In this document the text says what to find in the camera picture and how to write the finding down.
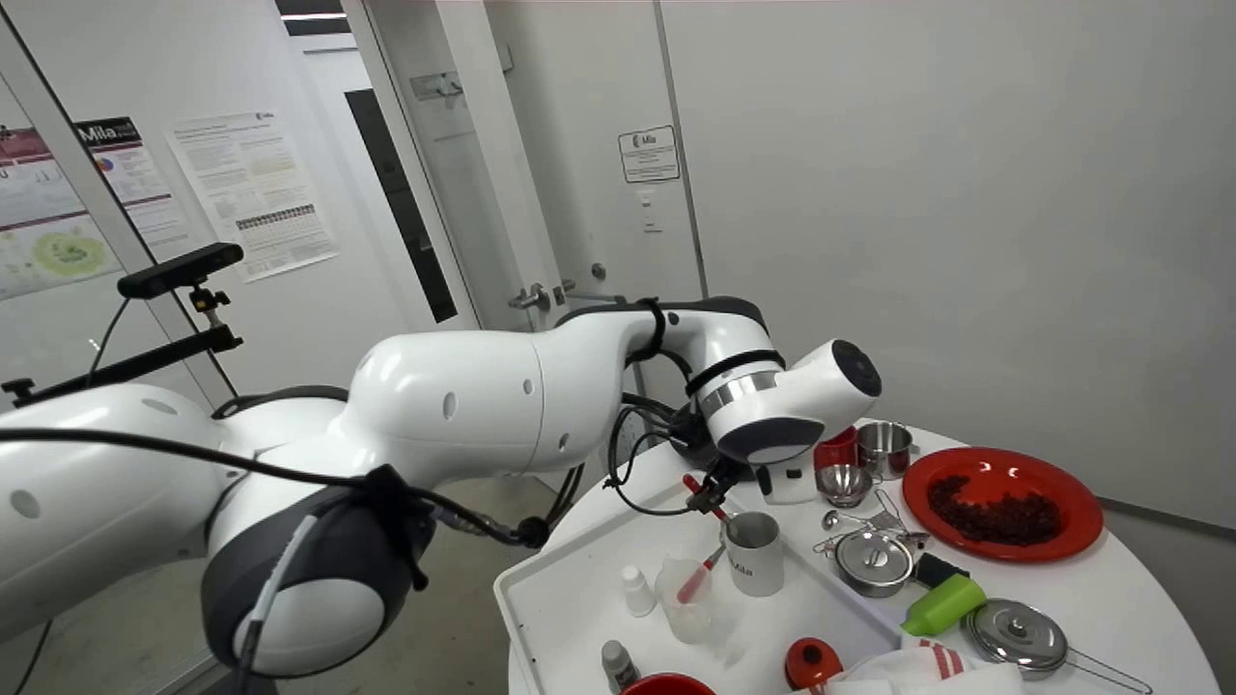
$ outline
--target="poster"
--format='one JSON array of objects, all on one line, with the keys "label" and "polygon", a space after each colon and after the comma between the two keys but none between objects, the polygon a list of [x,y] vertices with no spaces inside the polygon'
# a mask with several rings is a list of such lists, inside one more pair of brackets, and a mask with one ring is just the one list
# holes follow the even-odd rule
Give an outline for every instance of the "poster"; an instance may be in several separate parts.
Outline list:
[{"label": "poster", "polygon": [[174,154],[213,229],[240,238],[250,280],[331,260],[338,242],[276,114],[178,125]]},{"label": "poster", "polygon": [[[130,119],[81,119],[75,126],[130,217],[146,208],[174,208],[169,188]],[[157,247],[169,238],[182,238],[182,229],[161,229],[161,236],[146,242]],[[0,296],[38,295],[116,271],[108,238],[61,178],[43,134],[34,126],[0,126]]]},{"label": "poster", "polygon": [[116,274],[119,264],[88,217],[0,232],[0,296]]}]

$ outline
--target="door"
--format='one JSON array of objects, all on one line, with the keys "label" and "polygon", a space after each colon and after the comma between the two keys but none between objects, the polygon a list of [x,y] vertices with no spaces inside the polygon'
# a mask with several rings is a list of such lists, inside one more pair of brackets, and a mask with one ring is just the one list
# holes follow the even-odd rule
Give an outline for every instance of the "door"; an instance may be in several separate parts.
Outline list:
[{"label": "door", "polygon": [[464,314],[550,323],[562,267],[480,0],[344,0],[401,169]]}]

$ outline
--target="red object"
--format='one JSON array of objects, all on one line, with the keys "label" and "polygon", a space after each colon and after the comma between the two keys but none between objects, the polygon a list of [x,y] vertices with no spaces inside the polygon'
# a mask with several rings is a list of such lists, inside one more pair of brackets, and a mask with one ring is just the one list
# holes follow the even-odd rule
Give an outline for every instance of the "red object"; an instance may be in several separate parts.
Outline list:
[{"label": "red object", "polygon": [[626,695],[715,695],[715,693],[685,672],[657,672],[626,689]]},{"label": "red object", "polygon": [[844,657],[828,641],[800,639],[783,653],[783,685],[793,693],[822,693],[822,685],[837,672],[844,672]]},{"label": "red object", "polygon": [[[956,510],[1007,510],[1016,504],[1034,504],[1060,519],[1060,528],[1046,540],[977,536],[975,528],[958,528],[949,523],[949,510],[940,510],[940,495],[932,489],[940,489],[941,484],[958,488],[948,500],[948,505]],[[1104,528],[1104,510],[1075,475],[1034,457],[1005,451],[1005,448],[948,448],[948,451],[925,457],[905,475],[905,504],[932,536],[968,558],[1005,560],[1005,564],[1056,564],[1056,560],[1077,558]]]},{"label": "red object", "polygon": [[702,489],[702,484],[699,484],[696,475],[685,475],[685,488],[686,488],[692,495]]},{"label": "red object", "polygon": [[706,572],[717,569],[721,554],[726,554],[726,546],[715,550],[715,554],[686,577],[686,583],[680,586],[680,601],[692,601],[692,600],[699,596]]},{"label": "red object", "polygon": [[817,446],[817,468],[831,468],[831,465],[856,465],[854,430],[837,433],[836,441]]}]

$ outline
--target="white wall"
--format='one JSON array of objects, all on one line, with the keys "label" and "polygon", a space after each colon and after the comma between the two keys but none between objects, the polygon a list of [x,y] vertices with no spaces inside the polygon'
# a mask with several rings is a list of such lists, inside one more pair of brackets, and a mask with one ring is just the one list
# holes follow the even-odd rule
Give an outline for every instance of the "white wall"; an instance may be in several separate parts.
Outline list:
[{"label": "white wall", "polygon": [[1236,3],[668,3],[706,274],[885,410],[1236,528]]},{"label": "white wall", "polygon": [[281,35],[276,3],[255,0],[9,0],[9,9],[75,119],[114,114],[141,119],[196,232],[205,219],[169,157],[169,125],[250,108],[276,108],[286,125],[340,253],[281,280],[224,284],[237,296],[224,318],[249,341],[228,359],[240,385],[347,383],[374,341],[433,323],[347,125],[340,90],[363,85],[357,54],[305,60]]},{"label": "white wall", "polygon": [[620,134],[672,125],[648,3],[490,0],[563,280],[699,296],[685,187],[626,187]]}]

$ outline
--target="stainless steel bowl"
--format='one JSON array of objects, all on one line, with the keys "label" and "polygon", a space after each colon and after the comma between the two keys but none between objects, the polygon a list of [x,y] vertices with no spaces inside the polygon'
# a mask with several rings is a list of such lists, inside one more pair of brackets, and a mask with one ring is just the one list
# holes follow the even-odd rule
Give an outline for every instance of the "stainless steel bowl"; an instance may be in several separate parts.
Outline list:
[{"label": "stainless steel bowl", "polygon": [[831,465],[831,468],[817,468],[817,488],[822,504],[837,510],[854,510],[873,489],[873,475],[856,465]]}]

